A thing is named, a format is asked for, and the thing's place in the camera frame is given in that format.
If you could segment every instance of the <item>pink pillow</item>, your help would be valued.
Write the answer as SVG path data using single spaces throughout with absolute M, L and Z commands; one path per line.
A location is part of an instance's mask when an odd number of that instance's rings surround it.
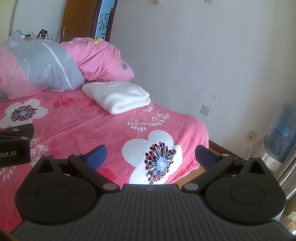
M 61 45 L 72 56 L 86 80 L 130 81 L 135 75 L 120 51 L 103 39 L 74 38 Z

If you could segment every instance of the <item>bed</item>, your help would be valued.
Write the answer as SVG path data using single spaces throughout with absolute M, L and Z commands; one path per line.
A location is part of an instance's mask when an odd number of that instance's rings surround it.
M 199 168 L 195 147 L 208 147 L 206 127 L 193 116 L 153 103 L 110 115 L 81 88 L 0 102 L 0 128 L 26 123 L 35 127 L 31 162 L 0 170 L 2 230 L 12 231 L 20 224 L 14 195 L 43 154 L 67 158 L 104 144 L 107 159 L 97 171 L 122 187 L 125 183 L 174 183 Z

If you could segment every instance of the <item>white flower pattern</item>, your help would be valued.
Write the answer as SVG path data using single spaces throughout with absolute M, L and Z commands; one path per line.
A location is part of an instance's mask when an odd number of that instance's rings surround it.
M 42 155 L 49 151 L 48 146 L 39 145 L 39 139 L 40 137 L 34 138 L 30 141 L 32 167 L 36 165 Z
M 32 123 L 33 119 L 44 117 L 48 109 L 39 105 L 38 99 L 30 99 L 23 104 L 11 104 L 5 110 L 6 116 L 0 120 L 0 128 Z
M 135 167 L 131 184 L 164 184 L 183 161 L 180 145 L 165 131 L 150 132 L 148 140 L 132 139 L 122 148 L 124 159 Z
M 29 80 L 30 64 L 27 59 L 23 59 L 21 62 L 17 62 L 10 70 L 10 81 L 16 84 L 23 84 Z
M 158 113 L 151 106 L 136 109 L 127 123 L 130 128 L 137 131 L 146 131 L 146 126 L 162 126 L 166 119 L 170 118 L 169 113 Z
M 16 166 L 12 167 L 3 167 L 0 169 L 0 176 L 2 176 L 2 182 L 4 182 L 6 179 L 9 179 L 11 175 L 13 175 L 13 170 L 16 169 Z
M 69 52 L 66 53 L 66 57 L 65 57 L 65 60 L 68 60 L 68 59 L 71 59 L 72 56 L 69 54 Z

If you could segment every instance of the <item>white wall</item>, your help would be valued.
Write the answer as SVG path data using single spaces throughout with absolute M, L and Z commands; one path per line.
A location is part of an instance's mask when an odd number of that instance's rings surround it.
M 152 101 L 194 115 L 243 157 L 296 104 L 296 1 L 120 0 L 111 43 Z M 212 108 L 208 118 L 202 105 Z
M 27 34 L 41 29 L 48 30 L 57 40 L 60 35 L 67 0 L 19 0 L 17 3 L 12 30 Z

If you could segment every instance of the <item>door handle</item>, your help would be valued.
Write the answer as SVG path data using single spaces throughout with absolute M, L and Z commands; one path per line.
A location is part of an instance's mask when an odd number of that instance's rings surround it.
M 69 33 L 70 30 L 66 30 L 66 27 L 63 27 L 63 35 L 62 35 L 62 39 L 64 38 L 65 36 L 65 33 Z

